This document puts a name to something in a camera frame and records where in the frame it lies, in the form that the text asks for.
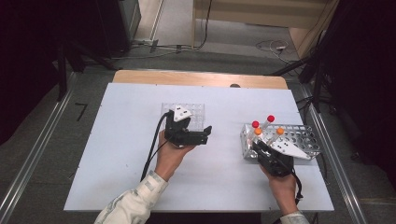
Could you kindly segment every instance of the transparent plastic box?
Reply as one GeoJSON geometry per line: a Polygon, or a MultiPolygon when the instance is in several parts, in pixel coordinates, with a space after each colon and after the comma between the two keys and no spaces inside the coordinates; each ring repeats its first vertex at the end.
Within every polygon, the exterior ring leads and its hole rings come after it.
{"type": "Polygon", "coordinates": [[[175,106],[181,105],[184,108],[190,110],[192,113],[191,121],[188,129],[194,132],[201,132],[204,130],[205,125],[205,105],[204,104],[184,104],[184,103],[163,103],[161,108],[161,116],[168,112],[170,109],[175,111],[175,106]]]}
{"type": "MultiPolygon", "coordinates": [[[[321,153],[318,139],[316,138],[312,127],[307,125],[270,124],[262,131],[261,138],[263,141],[267,142],[270,140],[272,136],[276,134],[276,129],[279,127],[283,128],[285,132],[276,139],[277,142],[293,143],[300,150],[305,152],[311,160],[321,153]]],[[[257,160],[257,153],[252,150],[252,145],[248,140],[248,134],[250,132],[253,132],[251,124],[244,124],[240,133],[242,155],[247,160],[257,160]]]]}

